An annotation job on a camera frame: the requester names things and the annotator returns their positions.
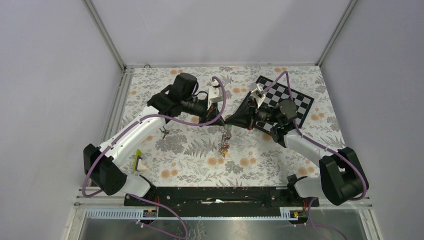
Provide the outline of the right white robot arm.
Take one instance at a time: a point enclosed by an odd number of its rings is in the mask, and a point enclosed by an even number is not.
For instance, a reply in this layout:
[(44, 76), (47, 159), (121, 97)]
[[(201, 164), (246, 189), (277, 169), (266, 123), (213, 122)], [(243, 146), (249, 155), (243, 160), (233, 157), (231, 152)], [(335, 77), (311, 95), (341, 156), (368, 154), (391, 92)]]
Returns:
[(350, 147), (335, 150), (302, 133), (296, 123), (297, 106), (291, 99), (284, 99), (274, 107), (258, 106), (248, 97), (226, 124), (251, 130), (259, 123), (271, 124), (269, 131), (273, 141), (292, 150), (319, 167), (319, 177), (303, 177), (295, 180), (287, 191), (287, 201), (301, 205), (307, 198), (326, 198), (339, 206), (347, 201), (363, 199), (369, 184), (355, 151)]

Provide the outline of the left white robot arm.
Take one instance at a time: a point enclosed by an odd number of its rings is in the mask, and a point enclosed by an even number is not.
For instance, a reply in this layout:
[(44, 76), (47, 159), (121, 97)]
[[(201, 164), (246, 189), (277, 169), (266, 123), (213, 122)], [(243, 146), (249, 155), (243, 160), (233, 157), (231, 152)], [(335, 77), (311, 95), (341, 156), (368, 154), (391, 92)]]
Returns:
[(181, 113), (188, 113), (182, 102), (188, 102), (199, 89), (195, 76), (182, 72), (175, 77), (172, 84), (154, 94), (146, 106), (127, 126), (114, 136), (95, 146), (88, 144), (83, 150), (85, 178), (81, 193), (85, 198), (100, 193), (108, 196), (118, 192), (128, 194), (144, 206), (152, 204), (155, 192), (152, 185), (142, 175), (128, 175), (121, 170), (128, 156), (138, 149), (138, 145), (150, 134), (165, 128), (169, 122), (187, 126), (211, 126), (221, 117), (227, 105), (224, 83), (216, 76), (210, 81), (210, 88), (203, 114), (208, 115), (214, 104), (222, 102), (222, 108), (214, 118), (203, 123), (192, 123), (178, 119)]

